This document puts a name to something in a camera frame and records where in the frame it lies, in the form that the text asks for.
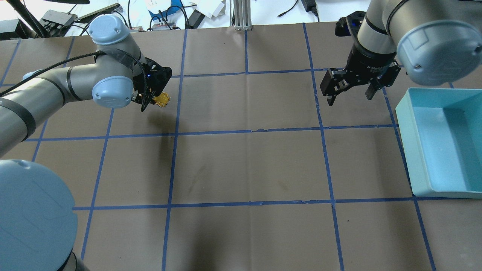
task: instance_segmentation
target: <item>blue grid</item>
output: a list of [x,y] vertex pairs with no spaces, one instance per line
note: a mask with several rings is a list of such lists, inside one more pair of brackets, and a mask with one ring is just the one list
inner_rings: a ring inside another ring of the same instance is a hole
[[[430,251],[430,246],[428,243],[427,234],[425,232],[425,227],[423,224],[423,219],[420,213],[420,209],[418,206],[418,201],[426,201],[426,200],[450,200],[448,198],[433,198],[433,197],[401,197],[401,198],[369,198],[369,199],[335,199],[333,193],[333,186],[331,182],[331,175],[330,175],[330,166],[329,166],[329,159],[328,153],[326,150],[326,143],[325,143],[325,136],[324,131],[329,129],[367,129],[367,128],[389,128],[392,127],[395,132],[395,137],[397,139],[397,143],[399,145],[400,154],[402,156],[403,164],[406,170],[407,178],[408,176],[408,169],[405,161],[405,155],[403,152],[402,142],[400,140],[400,136],[398,134],[398,124],[395,123],[395,119],[393,116],[393,111],[387,97],[387,92],[385,88],[383,88],[383,95],[385,97],[385,101],[387,104],[388,111],[390,113],[391,124],[381,124],[381,125],[356,125],[356,126],[323,126],[322,119],[320,115],[320,104],[318,101],[318,91],[317,85],[315,80],[315,71],[324,71],[327,68],[314,68],[313,61],[311,57],[311,49],[309,46],[309,39],[306,30],[306,25],[303,23],[303,31],[306,39],[306,45],[308,49],[308,57],[310,62],[310,69],[295,69],[295,70],[273,70],[273,71],[255,71],[249,72],[248,70],[248,35],[247,31],[244,33],[244,45],[245,45],[245,71],[244,72],[236,72],[236,73],[214,73],[214,74],[196,74],[196,75],[184,75],[184,60],[185,60],[185,53],[186,53],[186,43],[187,43],[187,31],[184,32],[184,43],[183,43],[183,51],[182,51],[182,62],[181,62],[181,74],[179,76],[173,76],[173,78],[180,78],[179,84],[179,93],[178,93],[178,103],[177,103],[177,115],[176,115],[176,127],[175,133],[165,133],[165,134],[144,134],[144,135],[110,135],[110,128],[112,125],[112,119],[114,116],[114,109],[112,109],[109,117],[109,122],[107,126],[107,131],[105,136],[86,136],[86,137],[63,137],[63,138],[43,138],[43,134],[45,132],[47,122],[42,127],[42,131],[40,133],[39,138],[29,138],[26,141],[34,141],[37,142],[37,146],[32,157],[32,161],[35,161],[36,156],[39,151],[39,147],[42,141],[69,141],[69,140],[93,140],[93,139],[103,139],[104,146],[102,151],[102,156],[99,163],[99,169],[97,173],[97,178],[95,182],[94,192],[92,196],[92,201],[90,206],[76,206],[73,210],[78,211],[89,211],[89,218],[87,222],[87,228],[83,240],[82,246],[82,253],[81,258],[85,255],[85,250],[87,247],[87,241],[89,237],[89,229],[90,224],[92,221],[92,214],[94,210],[122,210],[122,209],[155,209],[155,208],[165,208],[167,209],[167,216],[166,216],[166,224],[165,224],[165,233],[164,233],[164,244],[163,244],[163,252],[162,252],[162,270],[166,269],[166,255],[167,255],[167,244],[168,244],[168,236],[169,236],[169,223],[170,223],[170,214],[172,208],[186,208],[186,207],[216,207],[216,206],[260,206],[260,205],[279,205],[279,204],[331,204],[332,206],[332,214],[333,214],[333,221],[334,221],[334,234],[338,249],[338,258],[340,263],[340,270],[344,271],[344,264],[343,264],[343,256],[342,256],[342,248],[340,244],[340,236],[338,231],[338,224],[336,219],[336,203],[375,203],[375,202],[406,202],[406,201],[413,201],[417,213],[417,217],[420,224],[420,229],[422,231],[422,236],[425,242],[425,246],[427,249],[427,254],[430,260],[432,270],[435,269],[435,263],[433,261],[433,257]],[[70,44],[70,48],[68,50],[67,58],[69,58],[72,46],[74,44],[75,38],[72,38],[72,42]],[[14,84],[3,84],[7,73],[10,69],[10,66],[15,58],[17,50],[21,40],[18,41],[15,50],[13,52],[12,58],[9,61],[9,64],[3,74],[3,77],[0,81],[0,86],[8,87],[13,86]],[[290,73],[290,72],[311,72],[312,83],[313,83],[313,92],[315,97],[315,105],[317,108],[318,113],[318,121],[319,126],[317,127],[302,127],[302,128],[281,128],[281,129],[260,129],[260,130],[230,130],[230,131],[204,131],[204,132],[186,132],[180,133],[179,132],[179,113],[180,113],[180,106],[181,106],[181,98],[182,98],[182,82],[184,77],[206,77],[206,76],[230,76],[230,75],[239,75],[239,74],[268,74],[268,73]],[[309,201],[302,201],[302,200],[295,200],[295,201],[257,201],[257,202],[224,202],[224,203],[183,203],[183,204],[173,204],[172,203],[172,196],[173,196],[173,186],[174,186],[174,168],[175,168],[175,159],[176,159],[176,150],[177,150],[177,139],[179,136],[195,136],[195,135],[212,135],[212,134],[238,134],[238,133],[258,133],[258,132],[281,132],[281,131],[311,131],[311,130],[319,130],[321,133],[321,141],[322,141],[322,150],[325,158],[325,166],[327,171],[328,177],[328,186],[330,192],[330,199],[326,200],[309,200]],[[107,150],[108,140],[111,138],[128,138],[128,137],[157,137],[157,136],[174,136],[174,149],[173,149],[173,156],[172,156],[172,164],[171,164],[171,177],[170,177],[170,185],[169,185],[169,198],[167,204],[153,204],[153,205],[123,205],[123,206],[95,206],[95,200],[97,196],[97,189],[100,181],[100,176],[102,173],[102,167],[104,163],[104,158]]]

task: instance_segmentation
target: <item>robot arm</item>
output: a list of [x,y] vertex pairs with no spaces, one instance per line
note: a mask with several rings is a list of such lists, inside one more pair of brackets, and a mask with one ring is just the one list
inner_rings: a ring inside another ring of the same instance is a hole
[[330,68],[320,85],[333,105],[340,93],[370,84],[391,86],[400,66],[421,85],[456,81],[482,63],[482,2],[460,0],[372,0],[368,11],[341,18],[337,36],[354,44],[344,69]]
[[119,18],[99,16],[88,31],[104,52],[94,64],[49,70],[0,97],[0,157],[68,102],[94,99],[121,108],[134,101],[142,111],[148,103],[167,103],[160,100],[171,69],[145,58]]

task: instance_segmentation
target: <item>silver bracket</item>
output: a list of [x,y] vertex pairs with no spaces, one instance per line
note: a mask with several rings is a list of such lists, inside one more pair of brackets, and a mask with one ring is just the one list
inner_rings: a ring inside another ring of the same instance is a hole
[[234,0],[234,29],[251,30],[251,1]]

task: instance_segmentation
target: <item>black power adapter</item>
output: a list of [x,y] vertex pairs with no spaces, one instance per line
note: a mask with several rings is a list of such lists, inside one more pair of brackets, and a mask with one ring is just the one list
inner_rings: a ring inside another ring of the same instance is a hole
[[318,19],[318,22],[320,21],[320,17],[318,16],[318,11],[316,9],[316,2],[315,0],[301,0],[303,3],[303,7],[305,7],[306,12],[313,12],[315,14],[316,18]]

